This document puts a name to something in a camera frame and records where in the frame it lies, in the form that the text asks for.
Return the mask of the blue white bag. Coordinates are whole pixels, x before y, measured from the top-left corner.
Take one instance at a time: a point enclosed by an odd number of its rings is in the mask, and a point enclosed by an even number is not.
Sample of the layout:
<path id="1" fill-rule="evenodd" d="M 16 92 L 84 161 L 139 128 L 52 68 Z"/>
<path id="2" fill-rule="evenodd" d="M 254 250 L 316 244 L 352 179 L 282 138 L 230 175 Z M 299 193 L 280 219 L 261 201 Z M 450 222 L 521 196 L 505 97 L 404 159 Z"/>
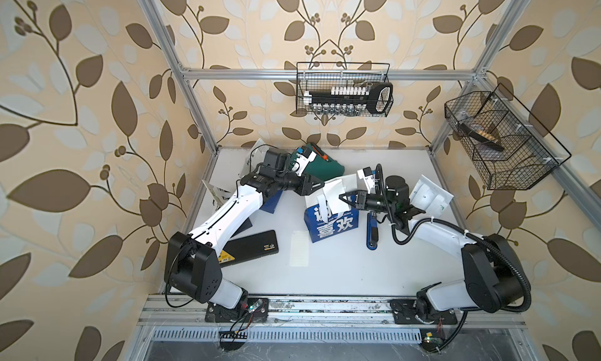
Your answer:
<path id="1" fill-rule="evenodd" d="M 268 145 L 263 140 L 256 141 L 245 157 L 240 173 L 243 185 L 254 187 L 263 198 L 260 209 L 274 214 L 282 196 L 279 180 L 286 172 L 288 153 L 277 147 Z"/>
<path id="2" fill-rule="evenodd" d="M 326 181 L 323 188 L 305 198 L 304 221 L 313 244 L 359 228 L 366 211 L 339 198 L 358 189 L 358 175 L 353 173 Z"/>

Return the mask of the green white bag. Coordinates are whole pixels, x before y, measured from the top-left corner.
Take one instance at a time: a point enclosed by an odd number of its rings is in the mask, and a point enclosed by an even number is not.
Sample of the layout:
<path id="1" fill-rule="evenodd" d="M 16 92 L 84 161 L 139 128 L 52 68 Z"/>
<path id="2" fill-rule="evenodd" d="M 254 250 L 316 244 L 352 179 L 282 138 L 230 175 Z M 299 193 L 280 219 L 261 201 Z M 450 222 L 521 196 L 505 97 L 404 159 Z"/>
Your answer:
<path id="1" fill-rule="evenodd" d="M 409 195 L 409 201 L 413 207 L 435 218 L 439 218 L 443 214 L 453 198 L 451 193 L 424 175 L 419 178 Z"/>

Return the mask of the blue black stapler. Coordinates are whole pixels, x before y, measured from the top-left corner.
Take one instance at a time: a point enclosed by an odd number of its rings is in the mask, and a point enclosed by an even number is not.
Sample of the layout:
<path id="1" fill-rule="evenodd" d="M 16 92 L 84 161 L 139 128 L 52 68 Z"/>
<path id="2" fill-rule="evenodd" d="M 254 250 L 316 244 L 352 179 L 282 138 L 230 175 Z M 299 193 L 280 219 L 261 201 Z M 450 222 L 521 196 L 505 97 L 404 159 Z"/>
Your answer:
<path id="1" fill-rule="evenodd" d="M 377 215 L 374 212 L 367 214 L 366 246 L 369 250 L 375 251 L 379 242 Z"/>

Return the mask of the white receipt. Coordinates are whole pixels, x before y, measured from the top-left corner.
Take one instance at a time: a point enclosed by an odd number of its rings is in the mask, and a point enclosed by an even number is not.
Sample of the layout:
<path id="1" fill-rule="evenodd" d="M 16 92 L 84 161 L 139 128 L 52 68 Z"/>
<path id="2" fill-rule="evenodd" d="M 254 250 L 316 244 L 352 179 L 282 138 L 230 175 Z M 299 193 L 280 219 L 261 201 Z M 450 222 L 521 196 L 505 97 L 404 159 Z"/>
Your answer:
<path id="1" fill-rule="evenodd" d="M 290 244 L 291 267 L 308 267 L 310 259 L 311 238 L 308 231 L 295 231 L 292 233 Z"/>

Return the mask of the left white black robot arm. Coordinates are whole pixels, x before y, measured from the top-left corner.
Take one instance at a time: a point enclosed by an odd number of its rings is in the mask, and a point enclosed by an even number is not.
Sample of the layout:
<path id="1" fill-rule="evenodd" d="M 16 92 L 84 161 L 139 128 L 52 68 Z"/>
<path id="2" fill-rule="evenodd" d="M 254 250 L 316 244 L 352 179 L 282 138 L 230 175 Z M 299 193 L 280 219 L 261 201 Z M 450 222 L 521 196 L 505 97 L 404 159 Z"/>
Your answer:
<path id="1" fill-rule="evenodd" d="M 306 197 L 324 187 L 321 179 L 305 171 L 317 157 L 311 147 L 299 147 L 292 154 L 269 148 L 264 160 L 250 167 L 216 213 L 187 234 L 177 232 L 169 240 L 164 270 L 166 292 L 174 288 L 191 301 L 230 310 L 246 309 L 247 292 L 222 276 L 218 258 L 240 226 L 275 194 L 291 190 Z"/>

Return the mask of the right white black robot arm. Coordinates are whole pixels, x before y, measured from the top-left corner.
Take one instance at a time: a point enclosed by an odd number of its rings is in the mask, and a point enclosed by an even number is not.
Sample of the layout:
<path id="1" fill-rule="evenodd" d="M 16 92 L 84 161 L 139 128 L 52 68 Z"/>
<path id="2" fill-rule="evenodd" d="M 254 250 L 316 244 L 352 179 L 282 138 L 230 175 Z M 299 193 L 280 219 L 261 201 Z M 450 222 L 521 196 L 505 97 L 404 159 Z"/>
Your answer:
<path id="1" fill-rule="evenodd" d="M 340 201 L 371 216 L 383 214 L 391 224 L 394 243 L 418 239 L 462 263 L 463 278 L 433 283 L 416 293 L 407 317 L 430 324 L 443 314 L 498 311 L 526 312 L 532 306 L 532 286 L 509 242 L 498 234 L 472 234 L 440 219 L 452 195 L 426 176 L 410 189 L 401 176 L 383 177 L 380 169 L 360 170 L 364 190 L 342 193 Z"/>

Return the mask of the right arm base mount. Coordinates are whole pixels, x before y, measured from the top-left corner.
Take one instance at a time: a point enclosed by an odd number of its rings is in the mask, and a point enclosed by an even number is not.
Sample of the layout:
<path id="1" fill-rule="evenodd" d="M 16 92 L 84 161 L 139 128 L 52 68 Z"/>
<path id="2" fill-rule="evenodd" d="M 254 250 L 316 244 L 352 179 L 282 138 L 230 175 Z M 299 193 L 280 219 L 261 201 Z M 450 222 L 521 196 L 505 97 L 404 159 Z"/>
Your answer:
<path id="1" fill-rule="evenodd" d="M 452 310 L 437 311 L 427 299 L 427 290 L 439 285 L 432 284 L 417 292 L 415 298 L 396 298 L 389 301 L 394 323 L 400 325 L 455 325 L 457 317 Z"/>

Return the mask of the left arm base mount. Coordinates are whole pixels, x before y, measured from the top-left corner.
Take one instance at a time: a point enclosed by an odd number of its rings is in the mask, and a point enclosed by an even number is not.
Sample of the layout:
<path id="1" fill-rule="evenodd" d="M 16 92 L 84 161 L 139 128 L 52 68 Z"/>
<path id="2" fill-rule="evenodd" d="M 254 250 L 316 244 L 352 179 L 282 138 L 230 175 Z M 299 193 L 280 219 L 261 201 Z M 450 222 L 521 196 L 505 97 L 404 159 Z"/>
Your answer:
<path id="1" fill-rule="evenodd" d="M 208 303 L 205 321 L 207 323 L 235 323 L 237 320 L 250 320 L 265 323 L 269 315 L 270 300 L 266 297 L 254 297 L 243 291 L 240 302 L 233 309 Z"/>

